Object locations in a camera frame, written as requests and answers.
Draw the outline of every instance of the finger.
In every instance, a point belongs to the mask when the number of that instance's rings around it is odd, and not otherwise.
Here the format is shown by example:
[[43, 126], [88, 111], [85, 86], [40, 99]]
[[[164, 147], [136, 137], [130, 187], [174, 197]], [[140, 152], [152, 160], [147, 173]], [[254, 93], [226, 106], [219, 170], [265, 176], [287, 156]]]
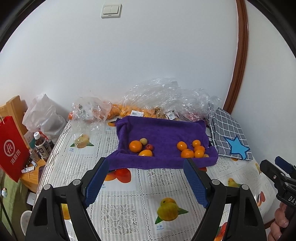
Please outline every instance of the finger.
[[267, 236], [267, 241], [276, 241], [276, 240], [273, 238], [271, 232], [270, 232], [270, 233], [268, 234], [268, 236]]
[[274, 237], [275, 240], [278, 240], [281, 236], [281, 230], [280, 227], [277, 225], [276, 222], [273, 222], [270, 225], [270, 233], [272, 234], [272, 236]]
[[284, 212], [284, 211], [286, 211], [286, 207], [287, 207], [287, 205], [281, 202], [281, 203], [279, 204], [279, 207], [280, 207], [280, 209]]
[[289, 224], [289, 220], [286, 218], [285, 213], [282, 211], [281, 208], [278, 208], [275, 213], [274, 217], [276, 219], [276, 223], [283, 228], [286, 228]]

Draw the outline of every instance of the wooden headboard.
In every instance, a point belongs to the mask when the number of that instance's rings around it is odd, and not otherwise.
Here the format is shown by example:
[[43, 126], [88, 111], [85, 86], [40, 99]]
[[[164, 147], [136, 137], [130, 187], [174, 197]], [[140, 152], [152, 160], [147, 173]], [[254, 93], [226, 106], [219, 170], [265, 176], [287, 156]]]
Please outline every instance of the wooden headboard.
[[5, 105], [0, 106], [0, 115], [2, 118], [6, 116], [12, 116], [13, 120], [15, 121], [15, 125], [22, 136], [25, 144], [29, 147], [28, 143], [24, 138], [24, 134], [27, 133], [27, 128], [22, 124], [22, 120], [24, 117], [24, 109], [22, 108], [22, 103], [20, 101], [20, 96], [17, 95], [11, 98], [9, 101], [6, 102]]

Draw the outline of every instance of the white wall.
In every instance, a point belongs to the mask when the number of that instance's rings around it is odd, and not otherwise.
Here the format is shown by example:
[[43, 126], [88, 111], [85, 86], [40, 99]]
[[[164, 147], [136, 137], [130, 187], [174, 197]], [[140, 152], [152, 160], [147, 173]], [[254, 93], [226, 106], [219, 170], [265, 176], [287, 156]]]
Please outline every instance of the white wall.
[[[281, 156], [296, 165], [296, 59], [272, 23], [247, 2], [249, 51], [232, 116], [258, 162]], [[278, 202], [265, 220], [274, 218]]]
[[46, 93], [66, 115], [80, 95], [113, 101], [155, 77], [225, 100], [237, 50], [235, 0], [125, 0], [118, 19], [102, 19], [103, 4], [46, 0], [33, 11], [0, 53], [0, 104]]

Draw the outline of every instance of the purple fabric tray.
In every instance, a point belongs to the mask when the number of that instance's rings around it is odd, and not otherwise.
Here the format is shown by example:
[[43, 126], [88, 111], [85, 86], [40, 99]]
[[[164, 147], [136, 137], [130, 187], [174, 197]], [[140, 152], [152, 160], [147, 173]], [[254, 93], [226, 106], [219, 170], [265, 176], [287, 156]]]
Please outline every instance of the purple fabric tray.
[[[204, 121], [195, 123], [126, 116], [116, 121], [118, 149], [111, 153], [110, 170], [119, 168], [173, 168], [182, 169], [184, 158], [177, 149], [177, 143], [184, 141], [193, 150], [192, 141], [200, 140], [202, 146], [209, 146], [209, 138], [205, 133]], [[129, 150], [128, 145], [133, 140], [146, 138], [154, 146], [153, 157], [138, 156]], [[207, 158], [193, 158], [198, 167], [208, 167], [216, 164], [218, 153], [214, 146], [206, 148]]]

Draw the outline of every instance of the silver screw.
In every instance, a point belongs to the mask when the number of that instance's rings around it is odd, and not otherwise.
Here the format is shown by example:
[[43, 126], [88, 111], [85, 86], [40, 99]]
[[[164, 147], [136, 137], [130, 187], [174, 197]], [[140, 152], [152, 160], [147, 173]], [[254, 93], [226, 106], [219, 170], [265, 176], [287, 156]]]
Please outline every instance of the silver screw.
[[249, 187], [248, 187], [248, 185], [246, 185], [246, 184], [243, 184], [243, 185], [242, 185], [242, 189], [244, 189], [244, 190], [248, 190], [248, 189], [249, 189]]
[[79, 180], [79, 179], [75, 179], [74, 181], [73, 181], [73, 185], [74, 186], [77, 186], [77, 185], [79, 185], [81, 183], [81, 181]]
[[50, 189], [50, 184], [46, 184], [43, 188], [44, 188], [44, 190]]
[[218, 179], [214, 179], [214, 180], [212, 180], [212, 184], [219, 185], [220, 181]]

